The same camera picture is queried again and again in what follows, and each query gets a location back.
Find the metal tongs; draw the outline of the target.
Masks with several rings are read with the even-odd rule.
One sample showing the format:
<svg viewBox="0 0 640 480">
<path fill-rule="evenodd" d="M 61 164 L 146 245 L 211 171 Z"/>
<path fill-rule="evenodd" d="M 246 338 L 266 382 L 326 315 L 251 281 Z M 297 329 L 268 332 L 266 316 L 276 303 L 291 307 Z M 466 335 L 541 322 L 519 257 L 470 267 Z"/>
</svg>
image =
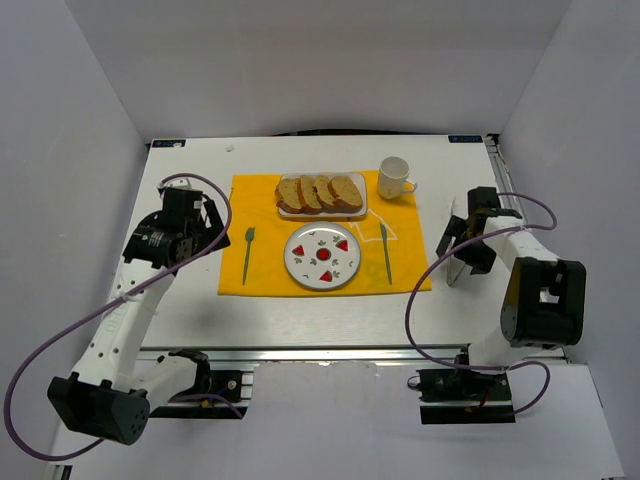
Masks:
<svg viewBox="0 0 640 480">
<path fill-rule="evenodd" d="M 456 197 L 453 197 L 450 203 L 449 214 L 451 216 L 457 215 Z M 454 288 L 458 283 L 458 280 L 466 270 L 466 264 L 454 256 L 450 256 L 446 262 L 446 283 L 449 287 Z"/>
</svg>

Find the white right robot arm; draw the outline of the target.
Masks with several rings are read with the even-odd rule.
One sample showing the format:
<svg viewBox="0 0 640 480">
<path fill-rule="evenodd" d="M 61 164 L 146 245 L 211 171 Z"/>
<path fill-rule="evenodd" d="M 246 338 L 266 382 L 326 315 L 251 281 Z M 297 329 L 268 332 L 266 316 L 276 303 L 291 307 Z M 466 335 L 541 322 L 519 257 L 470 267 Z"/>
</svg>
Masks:
<svg viewBox="0 0 640 480">
<path fill-rule="evenodd" d="M 450 217 L 436 249 L 438 258 L 453 257 L 472 275 L 490 273 L 496 261 L 510 273 L 498 325 L 466 350 L 469 368 L 487 374 L 543 350 L 574 346 L 584 330 L 586 267 L 560 258 L 532 233 L 555 229 L 556 217 L 549 225 L 528 224 L 502 205 L 505 195 L 494 187 L 469 190 L 468 215 Z"/>
</svg>

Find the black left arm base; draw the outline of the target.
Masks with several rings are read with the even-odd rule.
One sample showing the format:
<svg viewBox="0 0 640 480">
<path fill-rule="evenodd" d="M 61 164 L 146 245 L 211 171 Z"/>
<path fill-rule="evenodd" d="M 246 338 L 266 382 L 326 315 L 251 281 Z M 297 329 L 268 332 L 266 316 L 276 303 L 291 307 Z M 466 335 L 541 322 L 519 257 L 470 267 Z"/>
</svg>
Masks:
<svg viewBox="0 0 640 480">
<path fill-rule="evenodd" d="M 213 370 L 208 395 L 195 400 L 172 402 L 157 408 L 152 418 L 188 420 L 240 420 L 247 412 L 252 395 L 250 370 Z"/>
</svg>

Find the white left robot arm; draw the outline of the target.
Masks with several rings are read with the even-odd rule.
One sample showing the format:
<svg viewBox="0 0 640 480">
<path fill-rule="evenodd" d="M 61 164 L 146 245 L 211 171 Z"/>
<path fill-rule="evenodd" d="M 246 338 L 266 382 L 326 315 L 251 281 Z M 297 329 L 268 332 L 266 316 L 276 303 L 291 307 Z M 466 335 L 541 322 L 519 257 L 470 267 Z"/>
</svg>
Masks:
<svg viewBox="0 0 640 480">
<path fill-rule="evenodd" d="M 47 397 L 65 426 L 124 445 L 141 436 L 150 414 L 176 396 L 210 392 L 206 354 L 179 349 L 149 372 L 135 375 L 143 339 L 162 297 L 176 276 L 175 266 L 207 246 L 229 246 L 215 203 L 199 190 L 170 186 L 162 207 L 144 217 L 123 252 L 113 299 L 89 347 L 66 378 L 54 378 Z"/>
</svg>

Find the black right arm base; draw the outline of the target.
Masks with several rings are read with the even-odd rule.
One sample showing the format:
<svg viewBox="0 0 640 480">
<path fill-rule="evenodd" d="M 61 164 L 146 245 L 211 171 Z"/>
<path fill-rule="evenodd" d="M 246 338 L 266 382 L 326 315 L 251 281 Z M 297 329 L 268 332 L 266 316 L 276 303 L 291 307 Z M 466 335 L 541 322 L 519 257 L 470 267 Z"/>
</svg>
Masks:
<svg viewBox="0 0 640 480">
<path fill-rule="evenodd" d="M 515 422 L 505 374 L 459 369 L 418 370 L 407 387 L 419 394 L 422 425 L 489 425 Z"/>
</svg>

